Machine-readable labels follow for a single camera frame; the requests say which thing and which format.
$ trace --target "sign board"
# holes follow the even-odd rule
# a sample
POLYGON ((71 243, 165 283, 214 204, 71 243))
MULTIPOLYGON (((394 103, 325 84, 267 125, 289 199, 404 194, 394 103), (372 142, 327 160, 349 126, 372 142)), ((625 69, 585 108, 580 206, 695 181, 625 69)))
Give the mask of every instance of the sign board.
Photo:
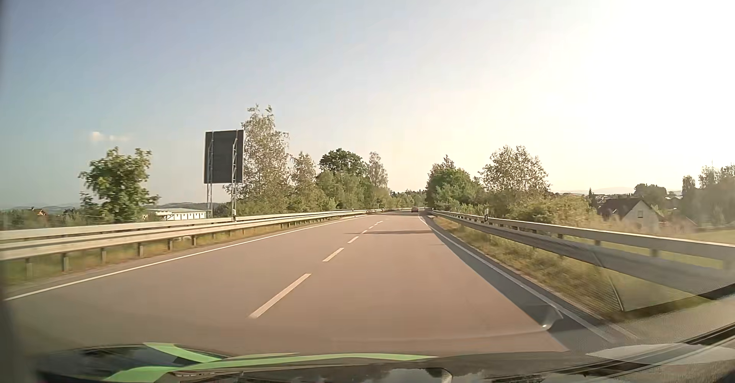
POLYGON ((242 129, 207 132, 204 135, 204 183, 231 184, 233 165, 235 181, 242 182, 244 144, 242 129))

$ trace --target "white house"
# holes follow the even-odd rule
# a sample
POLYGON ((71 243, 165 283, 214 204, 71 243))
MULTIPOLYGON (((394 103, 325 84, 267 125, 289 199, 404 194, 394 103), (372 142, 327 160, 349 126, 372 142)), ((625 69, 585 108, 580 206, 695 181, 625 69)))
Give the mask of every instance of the white house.
POLYGON ((207 218, 207 211, 188 208, 156 208, 148 209, 150 215, 159 220, 198 220, 207 218))
POLYGON ((658 232, 663 215, 656 212, 640 198, 608 199, 598 209, 605 220, 613 215, 623 223, 648 232, 658 232))

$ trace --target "guardrail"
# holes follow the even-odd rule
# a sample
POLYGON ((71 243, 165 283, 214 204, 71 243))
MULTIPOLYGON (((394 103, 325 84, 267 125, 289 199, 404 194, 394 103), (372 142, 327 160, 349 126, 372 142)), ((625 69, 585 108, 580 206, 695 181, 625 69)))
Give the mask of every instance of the guardrail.
POLYGON ((144 243, 167 240, 168 249, 178 238, 192 238, 196 246, 199 235, 216 234, 244 230, 254 227, 281 225, 281 228, 298 225, 300 222, 323 220, 334 217, 372 214, 377 212, 406 210, 402 209, 339 209, 327 212, 306 212, 293 214, 253 215, 248 217, 209 218, 200 220, 162 221, 150 223, 121 223, 97 225, 93 227, 63 227, 0 231, 0 261, 25 259, 26 272, 32 273, 34 256, 51 254, 61 255, 62 271, 69 270, 68 253, 89 249, 100 249, 102 262, 106 259, 106 248, 127 244, 137 244, 138 256, 143 255, 144 243))
POLYGON ((588 228, 564 227, 479 215, 436 211, 428 213, 453 220, 466 227, 513 240, 561 256, 588 262, 618 273, 672 287, 687 293, 718 296, 722 289, 735 284, 735 246, 652 235, 626 234, 588 228), (565 240, 565 236, 593 240, 594 245, 565 240), (648 250, 648 255, 601 246, 602 243, 622 244, 648 250), (703 256, 722 261, 722 269, 661 258, 660 251, 691 256, 703 256))

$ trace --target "rural road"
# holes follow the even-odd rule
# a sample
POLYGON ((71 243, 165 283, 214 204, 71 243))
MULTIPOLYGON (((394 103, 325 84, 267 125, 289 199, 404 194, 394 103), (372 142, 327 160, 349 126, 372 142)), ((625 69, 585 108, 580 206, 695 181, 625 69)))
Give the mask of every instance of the rural road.
POLYGON ((543 295, 430 226, 410 212, 346 218, 124 266, 140 269, 108 266, 9 303, 31 354, 138 342, 439 356, 607 343, 576 315, 546 330, 543 295))

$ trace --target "distant hill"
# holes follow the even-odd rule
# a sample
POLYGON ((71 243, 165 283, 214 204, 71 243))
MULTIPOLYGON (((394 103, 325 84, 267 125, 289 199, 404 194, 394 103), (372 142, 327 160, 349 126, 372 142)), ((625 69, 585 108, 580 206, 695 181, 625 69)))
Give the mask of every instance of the distant hill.
POLYGON ((79 208, 79 204, 58 204, 58 205, 27 205, 23 207, 13 207, 10 209, 31 209, 31 207, 35 207, 37 209, 43 209, 44 211, 48 212, 49 214, 60 214, 64 212, 66 209, 70 208, 79 208))
MULTIPOLYGON (((616 194, 616 193, 633 193, 635 191, 636 190, 634 188, 631 188, 631 187, 611 187, 611 188, 598 188, 598 189, 593 189, 593 192, 594 193, 602 194, 602 195, 613 195, 613 194, 616 194)), ((589 193, 590 192, 590 189, 588 188, 586 190, 559 191, 559 192, 572 192, 572 193, 584 193, 584 194, 586 194, 586 193, 589 193)))
MULTIPOLYGON (((212 204, 213 208, 216 208, 219 203, 215 202, 212 204)), ((207 210, 206 202, 169 202, 168 204, 157 205, 151 208, 189 208, 189 209, 201 209, 202 211, 207 210)))

